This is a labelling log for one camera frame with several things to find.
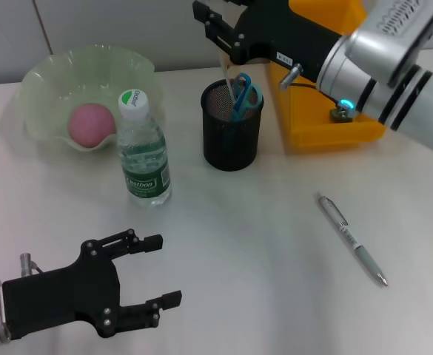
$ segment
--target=white wall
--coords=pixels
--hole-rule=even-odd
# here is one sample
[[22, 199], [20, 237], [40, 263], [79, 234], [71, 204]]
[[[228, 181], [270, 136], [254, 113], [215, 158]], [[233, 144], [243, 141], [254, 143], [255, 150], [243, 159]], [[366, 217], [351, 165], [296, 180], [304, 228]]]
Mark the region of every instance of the white wall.
[[193, 0], [37, 0], [53, 52], [85, 44], [120, 44], [158, 70], [217, 65], [193, 18]]
[[20, 81], [48, 54], [31, 0], [0, 0], [0, 83]]
[[[193, 19], [193, 0], [36, 0], [55, 53], [85, 44], [119, 44], [157, 70], [218, 65], [215, 46]], [[206, 0], [234, 24], [242, 7]], [[371, 9], [376, 0], [363, 0]], [[48, 55], [32, 0], [0, 0], [0, 82], [20, 81]]]

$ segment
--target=water bottle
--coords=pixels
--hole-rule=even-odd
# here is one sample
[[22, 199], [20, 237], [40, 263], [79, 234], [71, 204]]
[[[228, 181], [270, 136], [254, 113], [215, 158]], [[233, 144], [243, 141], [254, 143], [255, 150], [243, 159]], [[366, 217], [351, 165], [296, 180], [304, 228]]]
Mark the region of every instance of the water bottle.
[[143, 207], [161, 205], [171, 193], [164, 133], [150, 114], [145, 92], [123, 92], [119, 110], [118, 151], [131, 199]]

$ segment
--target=metal knob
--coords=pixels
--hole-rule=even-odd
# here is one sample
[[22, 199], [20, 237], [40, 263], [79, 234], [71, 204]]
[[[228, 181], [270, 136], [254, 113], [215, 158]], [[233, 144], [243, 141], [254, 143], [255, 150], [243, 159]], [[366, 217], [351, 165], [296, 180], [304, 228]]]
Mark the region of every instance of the metal knob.
[[29, 253], [21, 254], [21, 276], [26, 277], [32, 274], [32, 260]]
[[289, 73], [285, 75], [285, 78], [283, 78], [279, 83], [279, 89], [281, 91], [287, 90], [290, 84], [293, 83], [293, 81], [298, 78], [302, 72], [303, 68], [300, 64], [294, 65], [293, 68], [289, 71]]

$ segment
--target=scissors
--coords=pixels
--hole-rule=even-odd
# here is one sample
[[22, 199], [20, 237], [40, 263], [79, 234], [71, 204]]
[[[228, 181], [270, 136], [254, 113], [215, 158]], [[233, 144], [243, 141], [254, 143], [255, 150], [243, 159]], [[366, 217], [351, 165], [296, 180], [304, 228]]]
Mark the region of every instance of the scissors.
[[[252, 84], [251, 78], [242, 72], [236, 76], [234, 80], [233, 90], [235, 94], [236, 103], [232, 108], [231, 121], [240, 121], [244, 118], [248, 109], [257, 109], [262, 102], [262, 92], [257, 84]], [[255, 91], [257, 101], [252, 104], [250, 101], [252, 92]]]

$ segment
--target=blue indicator light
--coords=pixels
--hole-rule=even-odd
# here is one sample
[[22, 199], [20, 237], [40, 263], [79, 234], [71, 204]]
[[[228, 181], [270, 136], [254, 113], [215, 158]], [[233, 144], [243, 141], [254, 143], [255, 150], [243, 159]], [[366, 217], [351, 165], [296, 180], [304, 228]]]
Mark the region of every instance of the blue indicator light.
[[355, 105], [350, 100], [347, 100], [345, 98], [340, 101], [340, 105], [348, 107], [350, 109], [355, 109]]

